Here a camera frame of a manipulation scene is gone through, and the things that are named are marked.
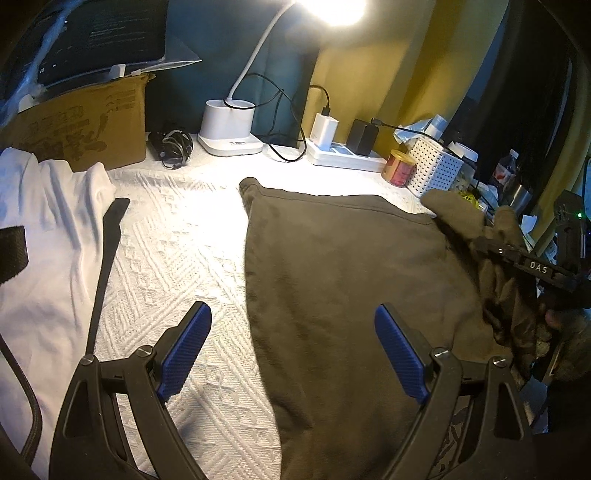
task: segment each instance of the white charger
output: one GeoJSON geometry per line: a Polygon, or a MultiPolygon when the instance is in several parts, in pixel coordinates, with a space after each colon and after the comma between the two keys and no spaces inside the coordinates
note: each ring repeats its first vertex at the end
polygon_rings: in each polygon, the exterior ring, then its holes
{"type": "Polygon", "coordinates": [[[338,126],[337,119],[317,113],[310,133],[310,141],[320,150],[330,150],[338,126]]]}

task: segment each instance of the screw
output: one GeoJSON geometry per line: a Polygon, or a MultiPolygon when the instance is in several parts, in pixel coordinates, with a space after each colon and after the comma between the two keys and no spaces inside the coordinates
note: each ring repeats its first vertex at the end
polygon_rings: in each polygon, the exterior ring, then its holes
{"type": "Polygon", "coordinates": [[[144,346],[141,346],[141,347],[139,347],[139,348],[138,348],[138,349],[135,351],[135,354],[136,354],[137,356],[140,356],[140,357],[142,357],[142,358],[145,358],[145,357],[147,357],[147,356],[150,356],[150,355],[152,355],[152,352],[153,352],[153,351],[154,351],[154,349],[153,349],[151,346],[149,346],[149,345],[144,345],[144,346]]]}
{"type": "Polygon", "coordinates": [[[92,354],[88,354],[88,355],[83,356],[80,359],[80,365],[82,365],[83,367],[88,367],[94,361],[95,361],[95,356],[92,354]]]}
{"type": "Polygon", "coordinates": [[[507,366],[507,360],[501,356],[495,356],[492,359],[492,364],[498,368],[505,368],[507,366]]]}
{"type": "Polygon", "coordinates": [[[437,347],[433,349],[433,356],[438,357],[438,356],[442,356],[445,355],[446,353],[448,353],[449,350],[443,347],[437,347]]]}

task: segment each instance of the cardboard box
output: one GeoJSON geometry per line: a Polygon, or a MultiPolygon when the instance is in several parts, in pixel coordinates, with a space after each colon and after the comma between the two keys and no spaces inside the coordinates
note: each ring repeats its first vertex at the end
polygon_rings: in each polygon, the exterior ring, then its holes
{"type": "Polygon", "coordinates": [[[73,171],[97,162],[107,170],[146,155],[144,74],[73,90],[19,113],[0,132],[0,145],[67,160],[73,171]]]}

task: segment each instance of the jar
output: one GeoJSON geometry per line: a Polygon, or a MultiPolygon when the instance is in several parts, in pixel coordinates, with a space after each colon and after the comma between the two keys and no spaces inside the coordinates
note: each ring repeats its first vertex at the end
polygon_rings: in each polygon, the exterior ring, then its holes
{"type": "Polygon", "coordinates": [[[396,187],[404,187],[416,164],[417,161],[410,155],[392,150],[382,172],[382,177],[396,187]]]}

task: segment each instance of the bed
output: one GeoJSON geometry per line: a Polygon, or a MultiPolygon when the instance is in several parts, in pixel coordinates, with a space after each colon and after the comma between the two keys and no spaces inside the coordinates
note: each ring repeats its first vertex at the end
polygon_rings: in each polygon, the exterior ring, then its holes
{"type": "MultiPolygon", "coordinates": [[[[284,155],[294,155],[285,149],[284,155]]],[[[109,278],[96,342],[101,360],[153,344],[196,300],[209,304],[212,331],[182,392],[167,407],[211,480],[279,479],[281,448],[251,344],[243,274],[248,218],[238,184],[329,195],[376,194],[409,213],[424,208],[376,173],[286,164],[270,151],[216,158],[199,146],[187,167],[169,170],[151,154],[108,172],[131,204],[109,278]]],[[[154,473],[129,404],[122,419],[138,467],[154,473]]]]}

